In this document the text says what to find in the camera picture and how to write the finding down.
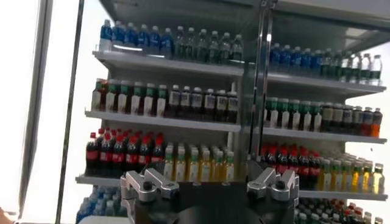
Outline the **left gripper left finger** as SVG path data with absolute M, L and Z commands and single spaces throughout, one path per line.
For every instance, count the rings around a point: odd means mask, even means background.
M 129 222 L 135 224 L 135 202 L 155 202 L 157 196 L 162 199 L 173 200 L 179 195 L 180 186 L 171 181 L 154 168 L 144 170 L 144 175 L 134 170 L 126 172 L 120 177 L 121 205 L 126 207 Z

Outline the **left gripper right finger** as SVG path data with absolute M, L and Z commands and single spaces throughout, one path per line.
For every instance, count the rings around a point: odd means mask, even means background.
M 277 201 L 295 200 L 299 197 L 299 176 L 293 170 L 286 170 L 280 175 L 274 168 L 268 167 L 247 183 L 247 193 L 256 199 L 270 195 Z

